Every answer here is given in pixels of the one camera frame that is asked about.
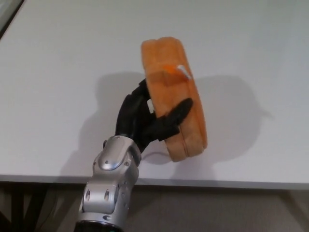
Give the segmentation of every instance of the robotic hand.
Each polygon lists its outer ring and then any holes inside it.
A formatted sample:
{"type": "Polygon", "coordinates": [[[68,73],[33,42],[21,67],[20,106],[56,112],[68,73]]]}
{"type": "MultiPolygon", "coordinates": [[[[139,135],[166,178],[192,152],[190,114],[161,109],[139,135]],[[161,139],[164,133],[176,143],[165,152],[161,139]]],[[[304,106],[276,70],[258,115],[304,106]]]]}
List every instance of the robotic hand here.
{"type": "Polygon", "coordinates": [[[123,101],[115,135],[104,141],[93,162],[74,232],[123,232],[141,153],[150,142],[178,134],[193,105],[191,98],[185,99],[168,115],[156,118],[149,111],[149,99],[143,80],[123,101]]]}

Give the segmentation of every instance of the robotic finger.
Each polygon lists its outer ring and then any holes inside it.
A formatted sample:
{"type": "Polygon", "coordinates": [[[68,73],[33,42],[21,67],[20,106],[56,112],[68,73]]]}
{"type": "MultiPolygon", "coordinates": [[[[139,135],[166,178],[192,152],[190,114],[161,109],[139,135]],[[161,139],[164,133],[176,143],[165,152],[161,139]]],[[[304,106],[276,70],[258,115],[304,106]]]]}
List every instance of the robotic finger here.
{"type": "Polygon", "coordinates": [[[187,98],[168,115],[157,118],[149,111],[149,99],[145,80],[124,99],[115,135],[104,142],[93,162],[74,232],[123,232],[141,153],[150,142],[178,134],[193,105],[187,98]]]}

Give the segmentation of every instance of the table leg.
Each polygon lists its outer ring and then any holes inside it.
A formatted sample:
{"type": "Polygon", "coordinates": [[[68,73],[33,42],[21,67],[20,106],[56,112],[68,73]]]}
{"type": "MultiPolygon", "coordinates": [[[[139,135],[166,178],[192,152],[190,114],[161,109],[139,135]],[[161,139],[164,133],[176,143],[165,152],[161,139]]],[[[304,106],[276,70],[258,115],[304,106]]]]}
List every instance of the table leg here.
{"type": "Polygon", "coordinates": [[[21,232],[24,222],[24,186],[17,183],[12,184],[11,190],[11,222],[12,232],[21,232]]]}
{"type": "Polygon", "coordinates": [[[11,222],[0,212],[0,232],[34,232],[49,184],[13,183],[11,190],[11,222]],[[24,217],[25,188],[31,186],[32,196],[24,217]]]}
{"type": "Polygon", "coordinates": [[[11,222],[0,212],[0,232],[11,232],[11,222]]]}

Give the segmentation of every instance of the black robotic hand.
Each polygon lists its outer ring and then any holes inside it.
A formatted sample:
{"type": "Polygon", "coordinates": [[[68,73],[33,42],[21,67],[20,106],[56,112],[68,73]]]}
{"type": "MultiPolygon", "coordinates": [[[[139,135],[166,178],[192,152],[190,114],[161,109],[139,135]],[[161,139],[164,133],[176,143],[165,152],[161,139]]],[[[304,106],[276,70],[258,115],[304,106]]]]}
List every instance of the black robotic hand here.
{"type": "Polygon", "coordinates": [[[120,108],[115,135],[129,137],[138,145],[141,152],[154,140],[165,140],[178,134],[179,125],[190,112],[193,101],[187,98],[166,115],[157,118],[149,111],[150,99],[146,80],[126,96],[120,108]]]}

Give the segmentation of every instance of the orange sponge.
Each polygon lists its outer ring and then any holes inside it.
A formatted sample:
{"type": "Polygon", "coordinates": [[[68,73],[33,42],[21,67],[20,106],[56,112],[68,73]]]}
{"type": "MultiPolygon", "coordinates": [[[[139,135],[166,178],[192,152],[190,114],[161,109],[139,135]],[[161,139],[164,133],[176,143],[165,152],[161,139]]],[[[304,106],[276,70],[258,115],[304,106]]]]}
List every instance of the orange sponge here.
{"type": "Polygon", "coordinates": [[[202,104],[182,43],[173,37],[147,40],[141,45],[147,87],[157,117],[167,115],[186,98],[193,107],[180,124],[180,133],[165,140],[174,162],[199,155],[207,147],[202,104]]]}

